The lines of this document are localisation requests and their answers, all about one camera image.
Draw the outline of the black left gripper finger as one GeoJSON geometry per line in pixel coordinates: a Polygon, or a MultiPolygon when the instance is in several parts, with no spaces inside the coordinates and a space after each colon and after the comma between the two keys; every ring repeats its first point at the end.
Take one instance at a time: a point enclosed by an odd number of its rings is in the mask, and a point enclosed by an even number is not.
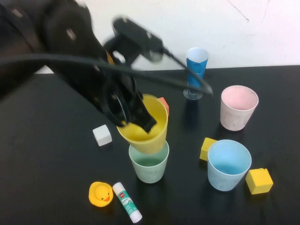
{"type": "Polygon", "coordinates": [[[110,94],[105,93],[102,98],[102,111],[104,115],[116,126],[118,127],[124,127],[126,124],[128,124],[128,106],[126,104],[126,101],[124,97],[118,93],[114,93],[116,96],[116,99],[120,105],[121,112],[122,112],[122,118],[120,116],[117,116],[116,112],[113,112],[109,107],[109,96],[110,94]]]}
{"type": "Polygon", "coordinates": [[[130,122],[141,127],[146,133],[157,124],[143,103],[143,96],[136,93],[129,101],[130,122]]]}

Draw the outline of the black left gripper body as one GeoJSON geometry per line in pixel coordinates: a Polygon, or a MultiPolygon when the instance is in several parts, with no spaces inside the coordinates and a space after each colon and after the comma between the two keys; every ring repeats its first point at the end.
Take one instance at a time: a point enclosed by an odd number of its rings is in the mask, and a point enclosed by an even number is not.
{"type": "Polygon", "coordinates": [[[137,94],[132,75],[98,65],[74,64],[70,86],[102,113],[129,112],[137,94]]]}

